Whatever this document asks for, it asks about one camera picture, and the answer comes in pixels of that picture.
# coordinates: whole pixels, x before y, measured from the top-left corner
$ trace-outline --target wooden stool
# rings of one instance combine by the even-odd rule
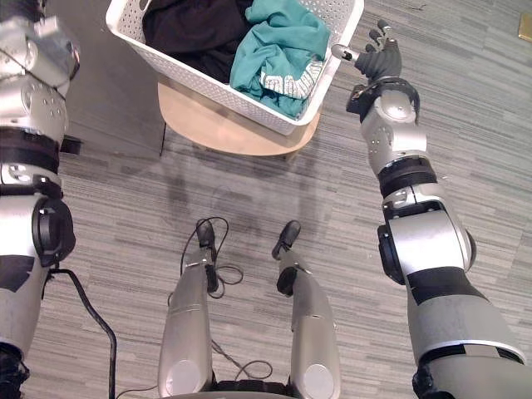
[[[291,135],[280,135],[164,76],[159,76],[159,105],[168,126],[200,148],[286,159],[310,141],[321,115],[319,111],[311,123]]]

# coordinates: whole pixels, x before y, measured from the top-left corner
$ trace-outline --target teal clothing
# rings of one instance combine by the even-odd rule
[[[245,16],[253,26],[236,52],[229,84],[298,119],[325,58],[325,22],[297,0],[254,0]]]

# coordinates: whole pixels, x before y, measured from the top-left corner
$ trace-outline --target wire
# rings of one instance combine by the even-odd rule
[[[239,278],[234,280],[234,281],[229,281],[226,278],[223,278],[222,276],[220,276],[218,274],[218,271],[219,270],[224,270],[224,269],[236,271],[236,273],[239,274]],[[215,270],[217,272],[216,275],[218,276],[219,286],[221,288],[219,289],[220,293],[209,293],[209,296],[212,299],[220,299],[220,298],[222,298],[225,295],[225,286],[226,285],[240,284],[240,283],[242,283],[242,280],[244,280],[244,271],[238,266],[233,266],[232,264],[228,264],[228,265],[224,265],[224,266],[218,266]]]
[[[271,375],[273,374],[273,366],[270,362],[267,362],[265,360],[252,360],[251,362],[247,362],[245,363],[244,365],[240,364],[239,362],[237,362],[236,360],[234,360],[234,358],[229,355],[220,345],[219,343],[217,343],[214,339],[211,339],[211,342],[212,342],[212,348],[213,350],[222,355],[223,357],[225,357],[227,360],[229,360],[230,362],[232,362],[238,369],[239,371],[236,373],[236,375],[234,376],[234,380],[237,381],[238,378],[240,377],[240,374],[244,373],[248,378],[250,379],[253,379],[253,380],[265,380],[266,378],[268,377],[271,377]],[[256,375],[256,374],[253,374],[251,372],[249,372],[247,370],[247,368],[249,366],[251,366],[252,364],[265,364],[267,367],[268,367],[268,372],[265,373],[264,375]]]
[[[220,216],[212,216],[212,217],[207,218],[207,219],[198,220],[199,223],[196,225],[196,228],[194,229],[192,234],[189,236],[189,238],[186,240],[185,248],[183,249],[183,253],[181,254],[180,274],[183,274],[183,263],[185,262],[186,250],[188,249],[188,247],[190,245],[190,241],[192,241],[192,238],[194,238],[195,234],[198,232],[198,229],[203,224],[205,224],[207,222],[210,222],[211,220],[222,220],[225,223],[224,237],[222,237],[222,240],[219,243],[218,249],[214,249],[213,254],[212,254],[212,259],[213,259],[213,262],[214,262],[214,266],[216,266],[216,259],[218,258],[218,253],[222,249],[222,246],[224,245],[225,239],[227,238],[227,234],[229,233],[229,222],[227,221],[227,219],[222,218]]]
[[[111,351],[109,354],[109,399],[115,399],[115,383],[116,383],[116,335],[115,332],[109,327],[109,324],[103,319],[102,316],[92,307],[91,301],[85,294],[85,290],[77,278],[76,274],[68,268],[52,268],[48,272],[49,274],[67,274],[71,278],[77,293],[80,296],[83,306],[87,312],[94,318],[94,320],[100,325],[101,329],[106,332],[111,344]]]
[[[126,393],[129,393],[129,392],[148,392],[148,391],[151,391],[152,389],[156,389],[157,387],[158,387],[158,385],[154,385],[153,387],[149,387],[149,388],[141,388],[141,389],[126,389],[125,391],[120,392],[120,393],[116,396],[116,399],[118,399],[118,398],[121,397],[122,395],[125,395]]]

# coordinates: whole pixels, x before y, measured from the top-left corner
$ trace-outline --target plastic basket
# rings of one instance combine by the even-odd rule
[[[340,65],[340,60],[331,55],[331,45],[336,43],[349,45],[364,8],[363,0],[300,0],[300,2],[325,21],[331,30],[331,37],[322,74],[306,101],[304,113],[297,121],[146,46],[142,32],[142,17],[150,0],[112,0],[107,10],[106,23],[112,33],[129,43],[158,72],[273,131],[289,135],[297,126],[310,123],[318,112]]]

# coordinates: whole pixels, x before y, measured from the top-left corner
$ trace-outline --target robotic hand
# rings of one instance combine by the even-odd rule
[[[358,114],[369,162],[384,198],[378,228],[384,272],[406,286],[408,324],[421,399],[530,398],[532,373],[498,310],[466,277],[475,241],[438,185],[417,124],[419,96],[401,79],[401,54],[392,29],[379,21],[357,54],[332,53],[354,62],[369,78],[355,86],[347,111]]]
[[[0,397],[18,397],[50,267],[74,248],[57,176],[77,49],[38,0],[0,2]]]

